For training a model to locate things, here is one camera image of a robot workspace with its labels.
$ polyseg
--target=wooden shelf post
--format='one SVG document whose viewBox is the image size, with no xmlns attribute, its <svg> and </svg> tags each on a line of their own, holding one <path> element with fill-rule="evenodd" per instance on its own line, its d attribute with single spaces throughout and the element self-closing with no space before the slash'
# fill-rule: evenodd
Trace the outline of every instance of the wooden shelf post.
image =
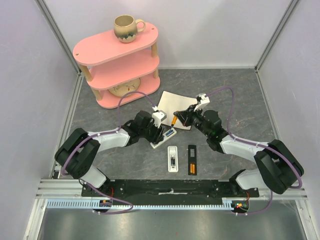
<svg viewBox="0 0 320 240">
<path fill-rule="evenodd" d="M 91 76 L 91 74 L 90 74 L 90 72 L 89 72 L 89 69 L 88 69 L 86 66 L 83 66 L 83 65 L 81 65 L 81 64 L 79 64 L 79 67 L 80 67 L 81 71 L 83 72 L 83 74 L 84 74 L 84 76 L 85 76 L 85 79 L 86 79 L 88 82 L 91 82 L 93 78 L 92 78 L 92 76 Z M 100 93 L 98 90 L 93 89 L 92 87 L 90 87 L 90 88 L 91 88 L 93 94 L 95 95 L 95 98 L 96 98 L 98 101 L 100 101 L 100 100 L 102 99 L 101 93 Z"/>
<path fill-rule="evenodd" d="M 151 56 L 152 56 L 153 58 L 158 57 L 157 42 L 155 42 L 155 43 L 151 46 Z"/>
<path fill-rule="evenodd" d="M 154 70 L 154 72 L 153 72 L 153 77 L 154 77 L 155 79 L 157 79 L 157 78 L 159 77 L 159 70 L 158 70 L 158 68 L 157 68 L 156 70 Z"/>
</svg>

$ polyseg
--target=black mounting plate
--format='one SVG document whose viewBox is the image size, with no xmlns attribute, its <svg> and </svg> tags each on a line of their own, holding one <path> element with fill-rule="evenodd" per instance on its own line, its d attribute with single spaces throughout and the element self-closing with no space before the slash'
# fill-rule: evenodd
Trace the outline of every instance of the black mounting plate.
<svg viewBox="0 0 320 240">
<path fill-rule="evenodd" d="M 99 188 L 110 196 L 134 205 L 219 205 L 222 198 L 258 198 L 259 190 L 242 190 L 230 181 L 219 180 L 110 180 Z M 82 197 L 101 197 L 87 185 L 82 188 Z"/>
</svg>

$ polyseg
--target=mug handle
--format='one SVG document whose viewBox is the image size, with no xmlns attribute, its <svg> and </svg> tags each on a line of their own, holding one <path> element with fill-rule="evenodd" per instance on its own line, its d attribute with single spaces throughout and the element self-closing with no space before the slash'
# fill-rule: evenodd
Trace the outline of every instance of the mug handle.
<svg viewBox="0 0 320 240">
<path fill-rule="evenodd" d="M 146 29 L 146 22 L 143 21 L 142 19 L 137 19 L 135 20 L 135 23 L 138 24 L 138 23 L 143 23 L 143 27 L 142 28 L 138 28 L 138 32 L 142 32 L 143 30 Z"/>
</svg>

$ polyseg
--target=cable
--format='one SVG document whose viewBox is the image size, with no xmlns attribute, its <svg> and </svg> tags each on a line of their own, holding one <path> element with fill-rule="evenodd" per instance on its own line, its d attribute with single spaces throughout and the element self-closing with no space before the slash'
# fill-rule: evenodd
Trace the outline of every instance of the cable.
<svg viewBox="0 0 320 240">
<path fill-rule="evenodd" d="M 252 145 L 252 146 L 256 146 L 256 144 L 253 143 L 253 142 L 249 142 L 249 141 L 234 137 L 232 135 L 231 131 L 230 131 L 230 120 L 231 120 L 231 116 L 233 114 L 234 103 L 235 103 L 235 93 L 234 93 L 234 90 L 231 87 L 229 87 L 229 86 L 220 87 L 217 90 L 206 94 L 205 97 L 210 97 L 211 95 L 213 95 L 215 93 L 218 93 L 218 92 L 220 92 L 222 90 L 225 90 L 225 89 L 229 89 L 231 91 L 231 94 L 232 94 L 231 108 L 230 108 L 230 112 L 229 112 L 228 119 L 227 119 L 227 122 L 226 122 L 226 129 L 228 131 L 228 134 L 235 141 L 238 141 L 238 142 L 241 142 L 241 143 L 244 143 L 244 144 L 248 144 L 248 145 Z M 288 166 L 290 167 L 290 169 L 293 171 L 294 175 L 296 176 L 296 179 L 298 180 L 298 186 L 291 186 L 290 188 L 292 188 L 292 189 L 300 189 L 302 187 L 302 180 L 301 180 L 301 177 L 300 177 L 298 171 L 295 169 L 295 167 L 291 164 L 291 162 L 285 156 L 283 156 L 280 152 L 278 152 L 277 150 L 274 150 L 273 148 L 271 148 L 269 146 L 265 146 L 265 145 L 262 145 L 262 144 L 257 144 L 257 146 L 261 147 L 261 148 L 268 149 L 269 151 L 271 151 L 274 154 L 278 155 L 280 158 L 282 158 L 286 162 L 286 164 L 288 164 Z M 260 213 L 265 212 L 271 206 L 271 203 L 273 201 L 273 196 L 274 196 L 274 194 L 273 194 L 272 190 L 270 190 L 270 200 L 269 200 L 268 205 L 264 209 L 259 210 L 259 211 L 249 212 L 249 213 L 238 213 L 237 215 L 245 215 L 246 216 L 246 215 L 260 214 Z"/>
<path fill-rule="evenodd" d="M 81 179 L 78 179 L 78 181 L 79 181 L 79 183 L 80 183 L 80 185 L 81 185 L 82 187 L 85 186 L 85 185 L 83 184 L 83 182 L 81 182 Z"/>
<path fill-rule="evenodd" d="M 242 211 L 247 212 L 247 211 L 249 211 L 250 205 L 249 205 L 248 209 L 242 208 L 241 206 L 239 206 L 238 208 L 241 209 Z"/>
<path fill-rule="evenodd" d="M 123 95 L 121 98 L 120 98 L 120 101 L 118 103 L 118 106 L 117 106 L 117 115 L 118 115 L 118 123 L 119 123 L 119 127 L 114 130 L 114 131 L 103 131 L 103 132 L 100 132 L 100 133 L 96 133 L 96 134 L 93 134 L 93 135 L 90 135 L 88 137 L 86 137 L 84 140 L 82 140 L 75 148 L 74 150 L 71 152 L 71 154 L 69 155 L 69 157 L 66 159 L 64 165 L 62 166 L 62 169 L 61 169 L 61 174 L 63 176 L 66 176 L 68 175 L 66 173 L 66 167 L 67 165 L 69 164 L 70 160 L 72 159 L 72 157 L 75 155 L 75 153 L 87 142 L 89 141 L 90 139 L 93 139 L 97 136 L 100 136 L 100 135 L 107 135 L 107 134 L 115 134 L 117 133 L 120 129 L 121 129 L 121 122 L 122 122 L 122 119 L 121 119 L 121 116 L 120 116 L 120 105 L 121 105 L 121 102 L 122 100 L 129 94 L 133 94 L 133 93 L 137 93 L 137 94 L 142 94 L 144 96 L 146 96 L 146 98 L 151 102 L 152 104 L 152 107 L 155 107 L 156 105 L 154 104 L 154 102 L 151 100 L 151 98 L 145 94 L 144 92 L 141 92 L 141 91 L 131 91 L 131 92 L 127 92 L 125 95 Z M 129 212 L 130 210 L 132 210 L 132 208 L 134 207 L 134 205 L 128 201 L 124 201 L 124 200 L 121 200 L 121 199 L 118 199 L 118 198 L 115 198 L 115 197 L 112 197 L 112 196 L 108 196 L 108 195 L 105 195 L 104 193 L 100 192 L 98 189 L 96 189 L 94 186 L 92 186 L 90 183 L 86 183 L 90 188 L 92 188 L 96 193 L 100 194 L 101 196 L 104 196 L 106 198 L 109 198 L 109 199 L 112 199 L 114 201 L 117 201 L 117 202 L 120 202 L 120 203 L 124 203 L 124 204 L 127 204 L 127 205 L 130 205 L 131 207 L 129 209 L 126 209 L 126 210 L 121 210 L 121 211 L 116 211 L 116 212 L 101 212 L 101 214 L 105 214 L 105 215 L 113 215 L 113 214 L 122 214 L 122 213 L 126 213 L 126 212 Z"/>
<path fill-rule="evenodd" d="M 126 205 L 129 205 L 130 208 L 128 209 L 125 209 L 125 210 L 121 210 L 121 211 L 112 211 L 112 212 L 100 212 L 99 211 L 96 211 L 96 210 L 93 210 L 95 213 L 98 213 L 98 214 L 103 214 L 103 215 L 115 215 L 115 214 L 124 214 L 124 213 L 127 213 L 129 211 L 131 211 L 133 208 L 134 208 L 134 205 L 131 203 L 131 202 L 128 202 L 128 201 L 125 201 L 125 200 L 121 200 L 121 199 L 118 199 L 118 198 L 115 198 L 113 196 L 108 196 L 104 193 L 102 193 L 101 191 L 99 191 L 98 189 L 96 189 L 94 186 L 92 186 L 90 183 L 86 183 L 90 188 L 92 188 L 97 194 L 100 194 L 101 196 L 103 197 L 106 197 L 106 198 L 109 198 L 109 199 L 112 199 L 113 201 L 117 201 L 117 202 L 120 202 L 120 203 L 123 203 L 123 204 L 126 204 Z"/>
<path fill-rule="evenodd" d="M 222 90 L 225 90 L 225 89 L 229 89 L 231 91 L 231 94 L 232 94 L 232 101 L 231 101 L 231 108 L 230 108 L 230 112 L 229 112 L 229 116 L 228 116 L 228 119 L 227 119 L 227 122 L 226 122 L 226 129 L 228 131 L 228 134 L 230 135 L 230 137 L 232 139 L 234 139 L 235 141 L 238 141 L 238 142 L 241 142 L 241 143 L 244 143 L 244 144 L 248 144 L 248 145 L 252 145 L 252 146 L 256 146 L 255 143 L 253 142 L 250 142 L 250 141 L 246 141 L 246 140 L 243 140 L 243 139 L 239 139 L 237 137 L 234 137 L 230 131 L 230 120 L 231 120 L 231 116 L 233 114 L 233 110 L 234 110 L 234 104 L 235 104 L 235 93 L 234 93 L 234 90 L 229 87 L 229 86 L 223 86 L 213 92 L 210 92 L 209 94 L 206 95 L 206 97 L 209 97 L 217 92 L 220 92 Z M 268 149 L 269 151 L 273 152 L 274 154 L 278 155 L 280 158 L 282 158 L 286 164 L 288 164 L 288 166 L 290 167 L 290 169 L 293 171 L 294 175 L 296 176 L 296 179 L 298 180 L 298 186 L 291 186 L 292 189 L 300 189 L 302 187 L 302 180 L 301 180 L 301 177 L 298 173 L 298 171 L 295 169 L 295 167 L 291 164 L 291 162 L 285 157 L 283 156 L 280 152 L 278 152 L 277 150 L 274 150 L 273 148 L 269 147 L 269 146 L 265 146 L 265 145 L 262 145 L 262 144 L 257 144 L 258 147 L 261 147 L 261 148 L 265 148 L 265 149 Z"/>
<path fill-rule="evenodd" d="M 249 199 L 250 199 L 250 194 L 249 194 L 249 192 L 247 191 L 247 192 L 246 192 L 246 200 L 245 200 L 245 202 L 246 202 L 246 203 L 249 203 Z"/>
<path fill-rule="evenodd" d="M 123 100 L 127 95 L 132 94 L 132 93 L 137 93 L 137 94 L 145 95 L 145 96 L 148 98 L 148 100 L 151 102 L 152 107 L 155 107 L 154 102 L 153 102 L 153 101 L 151 100 L 151 98 L 150 98 L 147 94 L 145 94 L 144 92 L 141 92 L 141 91 L 131 91 L 131 92 L 127 92 L 125 95 L 123 95 L 123 96 L 120 98 L 120 101 L 119 101 L 118 107 L 117 107 L 117 115 L 118 115 L 118 123 L 119 123 L 118 129 L 115 130 L 115 131 L 103 131 L 103 132 L 100 132 L 100 133 L 96 133 L 96 134 L 90 135 L 90 136 L 88 136 L 87 138 L 85 138 L 84 140 L 82 140 L 82 142 L 80 142 L 80 143 L 75 147 L 75 149 L 71 152 L 71 154 L 69 155 L 69 157 L 66 159 L 64 165 L 62 166 L 61 174 L 62 174 L 63 176 L 68 175 L 68 174 L 66 173 L 66 167 L 67 167 L 67 165 L 69 164 L 69 162 L 70 162 L 70 160 L 72 159 L 72 157 L 75 155 L 75 153 L 83 146 L 83 144 L 85 144 L 85 143 L 86 143 L 87 141 L 89 141 L 90 139 L 93 139 L 93 138 L 95 138 L 95 137 L 97 137 L 97 136 L 99 136 L 99 135 L 115 134 L 115 133 L 117 133 L 117 132 L 121 129 L 122 119 L 121 119 L 121 116 L 120 116 L 120 105 L 121 105 L 122 100 Z"/>
</svg>

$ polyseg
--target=white wall panel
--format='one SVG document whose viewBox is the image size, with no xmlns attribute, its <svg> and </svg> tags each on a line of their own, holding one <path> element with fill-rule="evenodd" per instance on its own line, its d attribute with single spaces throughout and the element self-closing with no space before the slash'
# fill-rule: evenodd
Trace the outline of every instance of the white wall panel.
<svg viewBox="0 0 320 240">
<path fill-rule="evenodd" d="M 300 1 L 260 77 L 280 138 L 304 167 L 320 223 L 320 1 Z"/>
<path fill-rule="evenodd" d="M 0 9 L 0 239 L 21 240 L 77 74 L 34 0 Z"/>
<path fill-rule="evenodd" d="M 45 0 L 70 48 L 129 14 L 159 30 L 162 67 L 254 66 L 290 0 Z"/>
</svg>

